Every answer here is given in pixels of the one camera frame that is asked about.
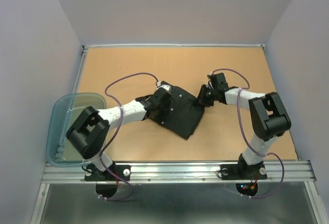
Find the black pinstriped long sleeve shirt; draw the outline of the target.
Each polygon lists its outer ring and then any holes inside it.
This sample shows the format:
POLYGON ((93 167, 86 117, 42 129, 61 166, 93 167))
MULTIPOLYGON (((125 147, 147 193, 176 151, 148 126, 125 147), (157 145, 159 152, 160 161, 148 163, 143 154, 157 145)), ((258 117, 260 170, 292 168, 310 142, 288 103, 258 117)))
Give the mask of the black pinstriped long sleeve shirt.
POLYGON ((163 110, 151 114, 150 119, 187 140, 195 132, 205 107, 197 104, 197 98, 184 89, 170 86, 171 103, 163 110))

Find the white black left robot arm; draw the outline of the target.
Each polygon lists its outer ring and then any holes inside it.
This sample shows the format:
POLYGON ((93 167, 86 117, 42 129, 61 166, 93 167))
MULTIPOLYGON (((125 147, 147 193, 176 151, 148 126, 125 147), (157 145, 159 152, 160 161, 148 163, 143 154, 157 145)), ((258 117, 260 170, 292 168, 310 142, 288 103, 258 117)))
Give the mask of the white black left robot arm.
POLYGON ((66 132, 66 138, 79 152, 97 168, 97 174, 104 180, 114 175, 113 160, 103 151, 103 144, 109 131, 121 126, 155 117, 170 107, 171 87, 161 85, 146 97, 137 98, 125 105, 108 109, 94 109, 88 106, 75 119, 66 132))

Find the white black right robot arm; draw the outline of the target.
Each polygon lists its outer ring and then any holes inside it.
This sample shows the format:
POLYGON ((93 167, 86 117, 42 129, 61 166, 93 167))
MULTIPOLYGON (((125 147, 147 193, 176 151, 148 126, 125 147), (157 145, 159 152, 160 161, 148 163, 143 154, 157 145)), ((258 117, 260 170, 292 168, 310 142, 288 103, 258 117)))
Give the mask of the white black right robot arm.
POLYGON ((197 103, 204 107, 213 106, 218 101, 237 108, 240 131, 247 148, 240 154, 237 164, 230 164, 222 170, 224 179, 249 179, 253 176, 265 179, 264 158, 270 155, 272 144, 291 128, 290 117, 278 93, 262 94, 249 89, 249 86, 229 86, 223 72, 213 71, 197 97, 197 103), (247 140, 244 133, 241 109, 250 112, 251 140, 247 140))

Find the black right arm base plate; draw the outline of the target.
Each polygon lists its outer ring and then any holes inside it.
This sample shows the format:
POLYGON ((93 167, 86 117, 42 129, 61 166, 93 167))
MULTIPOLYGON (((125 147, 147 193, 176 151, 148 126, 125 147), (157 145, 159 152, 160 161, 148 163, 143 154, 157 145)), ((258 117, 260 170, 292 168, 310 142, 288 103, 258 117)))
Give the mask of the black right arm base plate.
POLYGON ((265 165, 258 163, 256 165, 238 165, 224 164, 219 171, 223 180, 265 180, 267 179, 265 165))

